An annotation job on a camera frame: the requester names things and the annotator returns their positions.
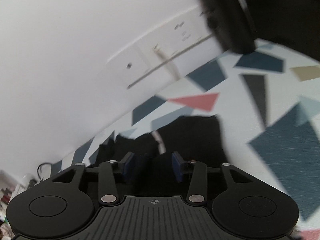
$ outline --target geometric patterned surface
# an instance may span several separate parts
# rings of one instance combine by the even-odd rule
[[[298,228],[307,232],[304,240],[319,240],[318,231],[309,231],[320,229],[320,79],[300,82],[292,75],[294,67],[319,63],[274,43],[257,41],[257,47],[267,54],[227,51],[168,86],[67,155],[62,164],[53,164],[51,174],[72,160],[93,163],[99,144],[119,133],[136,138],[181,115],[217,114],[230,161],[288,193],[300,208]],[[239,67],[245,67],[245,73]],[[308,68],[299,71],[310,77]],[[207,100],[199,100],[206,95]]]
[[[261,52],[254,51],[251,54],[243,55],[239,59],[235,67],[283,72],[283,60]]]
[[[320,77],[319,66],[293,67],[291,70],[295,73],[300,81],[306,81]]]
[[[217,60],[209,61],[187,75],[205,91],[210,90],[226,79]]]
[[[308,218],[320,205],[320,143],[307,121],[297,126],[295,105],[250,142]]]

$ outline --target black cloth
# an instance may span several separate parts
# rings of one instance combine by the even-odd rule
[[[221,144],[220,127],[216,116],[181,116],[157,130],[164,142],[166,152],[159,154],[158,142],[151,133],[136,139],[118,135],[100,146],[96,163],[108,160],[120,161],[128,152],[136,156],[131,181],[117,185],[120,195],[182,195],[186,196],[189,181],[178,183],[175,179],[171,156],[177,151],[185,161],[197,160],[209,167],[220,167],[227,158]]]

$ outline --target black wire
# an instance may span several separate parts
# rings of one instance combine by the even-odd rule
[[[37,173],[38,173],[38,177],[39,177],[39,179],[41,179],[40,174],[39,174],[39,169],[40,169],[43,165],[46,165],[46,164],[48,164],[48,165],[51,165],[51,166],[52,166],[52,163],[41,163],[41,164],[38,166],[38,168],[37,168]]]

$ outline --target red triangle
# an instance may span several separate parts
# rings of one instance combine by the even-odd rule
[[[319,240],[320,238],[320,229],[301,231],[300,235],[303,240]]]
[[[212,93],[192,97],[171,98],[168,101],[209,112],[213,109],[219,94],[220,93]]]

